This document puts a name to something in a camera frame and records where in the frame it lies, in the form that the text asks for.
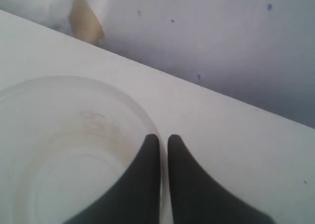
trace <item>white table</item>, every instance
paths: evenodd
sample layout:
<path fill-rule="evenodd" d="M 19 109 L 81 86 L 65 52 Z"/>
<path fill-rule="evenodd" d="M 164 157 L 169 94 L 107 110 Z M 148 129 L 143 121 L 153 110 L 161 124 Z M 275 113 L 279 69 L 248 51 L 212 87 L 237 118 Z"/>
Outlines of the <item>white table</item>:
<path fill-rule="evenodd" d="M 0 22 L 0 90 L 52 75 L 111 84 L 231 192 L 279 224 L 314 222 L 314 129 L 2 11 Z"/>

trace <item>white wall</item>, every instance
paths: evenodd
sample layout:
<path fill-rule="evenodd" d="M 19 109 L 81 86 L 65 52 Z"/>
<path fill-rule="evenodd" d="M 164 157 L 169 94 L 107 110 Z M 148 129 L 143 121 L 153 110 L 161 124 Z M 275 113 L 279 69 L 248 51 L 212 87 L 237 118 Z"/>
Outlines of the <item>white wall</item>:
<path fill-rule="evenodd" d="M 315 0 L 102 2 L 104 48 L 315 127 Z"/>

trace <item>white tabletop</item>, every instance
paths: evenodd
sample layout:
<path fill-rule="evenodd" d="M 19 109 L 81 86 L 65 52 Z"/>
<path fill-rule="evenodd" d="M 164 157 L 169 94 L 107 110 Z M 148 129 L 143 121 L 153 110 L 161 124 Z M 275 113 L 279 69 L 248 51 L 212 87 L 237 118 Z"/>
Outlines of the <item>white tabletop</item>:
<path fill-rule="evenodd" d="M 0 22 L 0 90 L 52 75 L 111 84 L 238 197 L 279 224 L 314 222 L 314 129 L 2 11 Z"/>

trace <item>clear plastic cup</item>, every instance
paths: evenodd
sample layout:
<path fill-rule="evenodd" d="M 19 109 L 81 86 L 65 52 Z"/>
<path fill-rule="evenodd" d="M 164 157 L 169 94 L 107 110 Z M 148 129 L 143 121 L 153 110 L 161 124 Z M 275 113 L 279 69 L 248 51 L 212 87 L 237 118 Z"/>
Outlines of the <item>clear plastic cup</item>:
<path fill-rule="evenodd" d="M 158 135 L 129 96 L 70 76 L 0 92 L 0 223 L 61 224 L 125 172 L 147 134 Z M 160 140 L 161 214 L 168 193 Z"/>

